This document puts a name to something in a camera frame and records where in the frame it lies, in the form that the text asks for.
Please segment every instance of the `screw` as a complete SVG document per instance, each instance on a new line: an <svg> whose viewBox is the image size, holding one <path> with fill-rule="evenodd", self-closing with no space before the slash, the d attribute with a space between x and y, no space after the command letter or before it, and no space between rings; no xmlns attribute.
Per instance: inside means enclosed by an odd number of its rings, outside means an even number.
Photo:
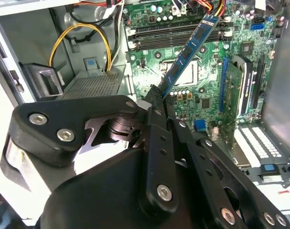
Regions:
<svg viewBox="0 0 290 229"><path fill-rule="evenodd" d="M172 199L172 192L170 191L169 187L166 185L159 185L157 187L157 192L159 197L164 201L170 201Z"/></svg>
<svg viewBox="0 0 290 229"><path fill-rule="evenodd" d="M186 127L185 123L182 122L182 121L179 122L179 125L182 126L182 127Z"/></svg>
<svg viewBox="0 0 290 229"><path fill-rule="evenodd" d="M134 104L133 104L132 102L130 102L130 101L127 101L126 104L127 104L128 106L130 106L130 107L134 107Z"/></svg>
<svg viewBox="0 0 290 229"><path fill-rule="evenodd" d="M275 217L281 225L286 226L286 221L279 214L276 214Z"/></svg>
<svg viewBox="0 0 290 229"><path fill-rule="evenodd" d="M209 140L206 140L206 144L207 144L208 146L210 146L210 147L213 146L213 144L212 144Z"/></svg>
<svg viewBox="0 0 290 229"><path fill-rule="evenodd" d="M265 220L271 224L271 225L275 225L275 222L274 222L274 219L271 217L271 215L269 215L267 212L264 212L264 217L265 217Z"/></svg>
<svg viewBox="0 0 290 229"><path fill-rule="evenodd" d="M42 114L31 114L29 117L29 120L31 123L35 124L35 125L44 125L48 122L48 119L46 116L42 115Z"/></svg>
<svg viewBox="0 0 290 229"><path fill-rule="evenodd" d="M75 139L75 135L72 130L60 129L57 131L57 137L63 142L71 142Z"/></svg>
<svg viewBox="0 0 290 229"><path fill-rule="evenodd" d="M157 115L161 115L161 114L162 114L159 110L155 110L155 113L156 113Z"/></svg>
<svg viewBox="0 0 290 229"><path fill-rule="evenodd" d="M224 45L223 45L223 48L224 48L225 50L228 50L228 49L230 48L230 45L229 45L229 44L224 44Z"/></svg>
<svg viewBox="0 0 290 229"><path fill-rule="evenodd" d="M235 217L229 209L227 208L221 209L221 214L222 217L226 220L226 222L228 222L231 225L235 224Z"/></svg>

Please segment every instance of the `blue connector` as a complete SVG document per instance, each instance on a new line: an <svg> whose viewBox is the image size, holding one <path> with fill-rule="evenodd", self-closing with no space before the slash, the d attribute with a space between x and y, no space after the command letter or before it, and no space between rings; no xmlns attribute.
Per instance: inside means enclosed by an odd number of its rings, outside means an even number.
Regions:
<svg viewBox="0 0 290 229"><path fill-rule="evenodd" d="M219 111L220 112L223 112L223 100L225 97L227 69L228 69L228 59L224 57L222 71L221 71L221 82L220 82L220 93L219 93Z"/></svg>
<svg viewBox="0 0 290 229"><path fill-rule="evenodd" d="M262 29L264 29L264 28L265 28L265 24L264 24L264 23L253 24L253 25L251 25L251 27L250 27L250 29L251 29L252 31L254 31L254 30L262 30Z"/></svg>
<svg viewBox="0 0 290 229"><path fill-rule="evenodd" d="M205 119L197 119L194 121L195 131L206 131L207 125Z"/></svg>

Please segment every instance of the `blue sata port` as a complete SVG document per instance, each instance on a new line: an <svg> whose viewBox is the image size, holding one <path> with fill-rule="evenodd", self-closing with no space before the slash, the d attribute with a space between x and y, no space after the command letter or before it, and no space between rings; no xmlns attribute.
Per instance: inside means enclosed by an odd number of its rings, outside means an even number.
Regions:
<svg viewBox="0 0 290 229"><path fill-rule="evenodd" d="M264 23L259 23L259 24L252 24L250 29L251 30L262 30L265 28L265 24Z"/></svg>

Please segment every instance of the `metal plate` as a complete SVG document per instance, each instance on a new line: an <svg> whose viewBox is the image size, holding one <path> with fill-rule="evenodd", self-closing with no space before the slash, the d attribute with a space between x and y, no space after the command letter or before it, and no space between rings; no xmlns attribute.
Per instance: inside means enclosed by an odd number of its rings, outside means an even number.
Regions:
<svg viewBox="0 0 290 229"><path fill-rule="evenodd" d="M276 45L263 121L290 148L290 6L286 19L288 27Z"/></svg>
<svg viewBox="0 0 290 229"><path fill-rule="evenodd" d="M81 71L58 99L80 99L115 95L123 78L123 71L105 74L101 70Z"/></svg>

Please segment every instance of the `yellow wire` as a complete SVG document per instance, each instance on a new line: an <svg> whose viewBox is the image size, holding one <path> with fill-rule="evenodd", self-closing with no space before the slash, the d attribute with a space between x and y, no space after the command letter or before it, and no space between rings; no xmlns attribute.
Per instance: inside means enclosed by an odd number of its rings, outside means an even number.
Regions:
<svg viewBox="0 0 290 229"><path fill-rule="evenodd" d="M108 45L108 42L106 40L106 38L104 37L104 35L93 25L91 24L82 24L82 23L78 23L75 25L70 26L69 28L67 28L65 31L62 32L62 34L58 37L57 41L54 44L54 47L52 49L51 55L50 55L50 60L49 60L49 66L52 67L53 63L52 63L52 59L54 56L54 53L56 52L59 44L61 43L61 41L64 39L64 37L73 29L76 29L77 27L88 27L91 28L93 30L95 30L96 32L98 32L100 34L100 36L102 37L105 46L106 46L106 50L107 50L107 70L109 71L111 69L111 52L110 52L110 47Z"/></svg>
<svg viewBox="0 0 290 229"><path fill-rule="evenodd" d="M217 10L217 12L216 12L216 14L215 14L215 16L218 16L219 15L219 12L221 11L221 9L223 8L223 5L224 5L224 0L222 0L222 2L221 2L221 5L220 5L220 7L218 8L218 10Z"/></svg>

